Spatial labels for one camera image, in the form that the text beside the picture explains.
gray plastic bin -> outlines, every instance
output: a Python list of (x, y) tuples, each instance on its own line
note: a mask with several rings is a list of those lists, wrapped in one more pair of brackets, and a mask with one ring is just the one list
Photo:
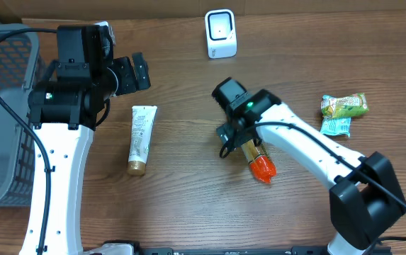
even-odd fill
[[(26, 25), (0, 25), (0, 35)], [(35, 33), (0, 44), (0, 96), (28, 123), (28, 94), (44, 65)], [(0, 106), (0, 206), (28, 206), (34, 179), (34, 142)]]

